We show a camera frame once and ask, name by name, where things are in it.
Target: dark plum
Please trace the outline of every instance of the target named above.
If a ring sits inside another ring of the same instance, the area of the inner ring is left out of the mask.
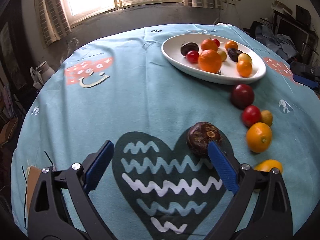
[[[233,49],[233,48],[228,49],[228,55],[231,58],[231,60],[234,62],[238,62],[238,57],[241,53],[243,52],[239,49]]]
[[[199,51],[199,46],[194,42],[188,42],[181,46],[180,51],[183,56],[186,56],[189,51]]]

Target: cable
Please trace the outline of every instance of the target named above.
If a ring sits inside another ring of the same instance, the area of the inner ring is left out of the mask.
[[[2,202],[4,205],[6,205],[7,211],[8,211],[8,212],[10,213],[10,215],[12,216],[12,211],[11,211],[11,208],[10,208],[9,203],[7,202],[7,200],[5,199],[4,196],[1,196],[1,195],[0,195],[0,205],[2,205],[1,202]]]
[[[49,155],[47,154],[47,152],[46,152],[46,151],[44,151],[44,153],[45,153],[45,155],[47,155],[47,157],[48,157],[49,161],[51,162],[51,164],[52,164],[52,166],[53,166],[53,162],[52,162],[52,160],[50,159],[50,157],[49,157]]]
[[[225,8],[225,11],[222,13],[222,14],[220,14],[219,15],[219,17],[213,22],[213,24],[212,25],[215,25],[216,24],[216,22],[221,18],[221,16],[222,15],[224,15],[225,13],[226,13],[226,11],[227,11],[227,8],[228,8],[228,2],[227,2],[227,6],[226,6],[226,8]]]
[[[24,228],[27,229],[27,222],[26,222],[26,202],[27,202],[27,190],[28,190],[28,182],[27,182],[27,179],[26,179],[26,175],[24,173],[24,169],[23,169],[23,166],[21,166],[22,168],[22,172],[23,172],[23,176],[24,176],[24,179],[26,181],[26,192],[24,194],[24,211],[23,211],[23,215],[24,215]]]
[[[235,9],[236,9],[236,13],[238,15],[238,18],[239,18],[239,22],[240,22],[240,28],[242,29],[242,24],[241,24],[241,19],[240,19],[240,16],[239,16],[239,13],[238,13],[238,10],[237,10],[237,7],[235,5]]]
[[[5,187],[9,187],[9,185],[4,185],[2,188],[0,188],[0,192],[1,192],[1,190],[3,190],[3,188],[5,188]]]
[[[315,33],[317,34],[317,36],[318,36],[318,33],[317,33],[317,31],[316,31],[316,28],[314,27],[314,25],[311,23],[311,26],[313,27],[313,30],[315,31]]]

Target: table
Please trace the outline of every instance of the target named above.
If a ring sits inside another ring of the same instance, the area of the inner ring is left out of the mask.
[[[249,151],[241,111],[229,101],[231,86],[186,75],[163,57],[161,44],[183,33],[223,36],[265,60],[266,76],[252,87],[254,104],[274,115],[274,139],[266,152]],[[93,41],[62,64],[27,113],[12,160],[15,222],[26,232],[22,165],[49,166],[46,151],[58,170],[66,169],[109,139],[115,156],[89,196],[115,236],[203,239],[232,197],[212,166],[185,143],[188,128],[207,121],[227,135],[240,163],[283,164],[296,232],[320,198],[319,107],[316,95],[293,81],[279,56],[231,25],[161,25]],[[252,195],[239,229],[257,196]],[[65,198],[82,229],[67,193]]]

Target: orange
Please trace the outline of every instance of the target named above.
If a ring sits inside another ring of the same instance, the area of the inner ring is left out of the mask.
[[[201,49],[202,50],[213,49],[214,51],[218,51],[218,46],[213,40],[207,39],[202,41]]]
[[[228,49],[238,49],[238,44],[235,41],[228,41],[225,45],[226,50]]]
[[[264,152],[272,142],[271,128],[263,123],[257,122],[247,131],[247,144],[255,153]]]
[[[218,52],[206,49],[200,54],[198,64],[203,71],[217,73],[221,68],[222,60]]]
[[[272,168],[278,168],[281,174],[283,172],[282,164],[277,160],[265,160],[262,163],[259,163],[257,166],[255,166],[254,169],[256,171],[269,172]]]
[[[237,71],[242,77],[249,77],[252,72],[252,65],[249,61],[239,61],[237,63]]]

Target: light blue tablecloth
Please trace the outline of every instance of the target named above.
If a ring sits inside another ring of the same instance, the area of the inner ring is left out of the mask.
[[[184,33],[238,41],[271,66],[252,84],[254,104],[274,115],[273,142],[266,152],[248,150],[241,111],[229,101],[230,86],[186,75],[161,54],[167,38]],[[309,88],[294,83],[281,62],[230,25],[146,27],[81,47],[45,84],[25,118],[11,171],[17,225],[26,232],[21,165],[49,166],[46,151],[58,170],[67,169],[109,139],[115,157],[89,196],[115,236],[203,239],[232,197],[210,164],[195,158],[185,144],[185,131],[207,121],[227,135],[240,163],[255,166],[276,159],[283,164],[296,232],[320,197],[320,101]],[[80,86],[107,75],[92,88]],[[239,228],[246,226],[256,199],[254,193]],[[75,225],[82,228],[67,194],[66,200]]]

